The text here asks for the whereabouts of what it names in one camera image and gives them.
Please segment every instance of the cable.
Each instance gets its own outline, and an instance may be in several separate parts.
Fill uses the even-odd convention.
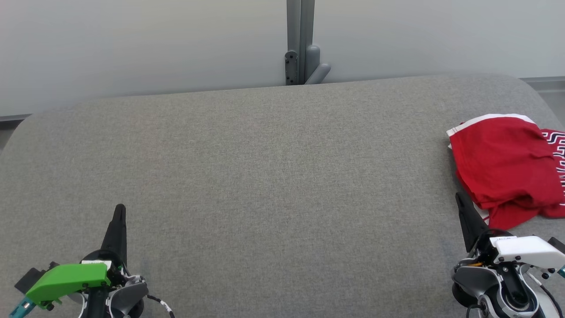
[[[534,275],[532,275],[530,272],[528,272],[527,274],[548,295],[549,299],[551,299],[551,302],[555,306],[555,309],[557,309],[557,313],[559,314],[559,318],[563,318],[563,311],[561,311],[561,307],[557,303],[557,300],[555,300],[555,298],[553,298],[553,295],[549,292],[549,290],[547,290],[547,288],[545,288],[545,286]]]
[[[553,305],[555,306],[555,309],[557,309],[557,313],[559,314],[559,318],[563,318],[563,312],[561,311],[561,307],[557,303],[557,300],[553,298],[553,295],[549,292],[549,290],[547,290],[547,288],[545,288],[544,285],[540,285],[540,287],[544,290],[544,292],[549,296],[549,299],[551,299],[551,301],[553,302]]]
[[[469,315],[471,314],[471,309],[475,309],[475,308],[481,308],[480,305],[470,305],[469,307],[467,307],[467,314],[465,315],[465,318],[469,318]]]
[[[485,230],[484,232],[482,232],[481,235],[479,235],[479,237],[477,238],[477,242],[480,241],[481,239],[483,239],[483,237],[485,237],[489,234],[491,234],[491,235],[506,235],[506,236],[509,236],[509,237],[512,236],[512,234],[510,234],[510,232],[508,232],[508,231],[504,231],[504,230],[501,230],[501,229],[488,229],[488,230]]]
[[[151,296],[151,295],[147,295],[147,298],[154,300],[158,303],[161,303],[161,305],[163,305],[163,307],[165,307],[165,309],[167,310],[167,312],[169,313],[169,315],[171,316],[171,318],[175,318],[175,314],[173,313],[173,310],[169,307],[169,305],[167,305],[166,302],[160,300],[159,298],[155,297],[155,296]]]

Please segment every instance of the wall baseboard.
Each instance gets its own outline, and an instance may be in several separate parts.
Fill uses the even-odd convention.
[[[0,130],[16,129],[16,127],[30,115],[31,114],[0,116]]]
[[[565,92],[565,76],[555,76],[550,78],[523,78],[521,80],[526,82],[540,94]]]

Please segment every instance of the black mount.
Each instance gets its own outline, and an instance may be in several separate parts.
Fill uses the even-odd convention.
[[[110,314],[106,311],[106,298],[110,292],[110,287],[124,285],[125,281],[119,275],[119,268],[123,267],[127,272],[127,228],[125,226],[125,206],[116,205],[114,217],[108,224],[106,235],[102,241],[100,250],[86,255],[82,260],[109,260],[112,267],[108,271],[110,286],[96,287],[88,290],[88,303],[86,310],[80,318],[109,318]],[[129,312],[131,318],[139,318],[143,313],[144,302],[140,300]]]
[[[457,192],[455,201],[459,208],[459,221],[461,222],[461,231],[463,232],[463,240],[465,241],[465,249],[467,253],[471,252],[473,246],[477,242],[479,236],[488,230],[489,227],[485,221],[475,210],[471,197],[465,192]]]

